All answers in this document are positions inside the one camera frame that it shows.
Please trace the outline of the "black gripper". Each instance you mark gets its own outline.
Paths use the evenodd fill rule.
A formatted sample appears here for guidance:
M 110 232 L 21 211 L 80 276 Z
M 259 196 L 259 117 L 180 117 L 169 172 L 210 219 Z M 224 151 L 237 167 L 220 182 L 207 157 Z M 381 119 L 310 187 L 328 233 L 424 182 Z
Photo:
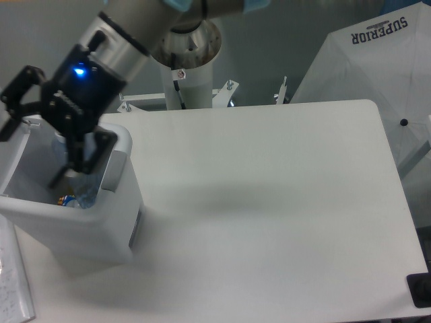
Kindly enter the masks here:
M 23 118 L 33 114 L 40 114 L 65 136 L 67 162 L 49 182 L 51 189 L 69 170 L 78 174 L 97 172 L 108 160 L 118 140 L 114 132 L 96 125 L 127 82 L 91 57 L 97 48 L 76 44 L 48 81 L 42 69 L 27 65 L 1 92 L 1 101 L 9 115 L 1 128 L 1 142 L 8 141 Z M 22 98 L 34 85 L 41 86 L 41 101 L 22 104 Z M 94 128 L 96 148 L 85 159 L 85 134 Z

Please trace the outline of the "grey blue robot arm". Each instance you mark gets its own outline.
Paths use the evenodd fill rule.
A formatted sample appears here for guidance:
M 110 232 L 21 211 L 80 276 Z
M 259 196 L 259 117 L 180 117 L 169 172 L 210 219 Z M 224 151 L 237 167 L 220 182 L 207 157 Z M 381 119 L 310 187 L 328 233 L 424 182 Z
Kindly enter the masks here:
M 8 141 L 26 116 L 39 115 L 65 138 L 67 160 L 49 183 L 68 171 L 97 172 L 117 136 L 99 124 L 111 102 L 174 28 L 230 13 L 248 13 L 266 1 L 111 1 L 96 16 L 51 78 L 25 66 L 1 92 L 9 115 Z

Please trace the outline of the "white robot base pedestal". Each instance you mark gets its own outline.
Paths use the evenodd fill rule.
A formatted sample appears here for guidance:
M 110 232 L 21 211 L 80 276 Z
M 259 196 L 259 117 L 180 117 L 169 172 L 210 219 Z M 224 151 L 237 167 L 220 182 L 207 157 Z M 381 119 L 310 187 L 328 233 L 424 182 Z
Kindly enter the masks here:
M 218 27 L 203 20 L 193 29 L 173 29 L 159 42 L 152 57 L 158 62 L 165 94 L 179 87 L 207 85 L 213 89 L 213 63 L 222 45 Z

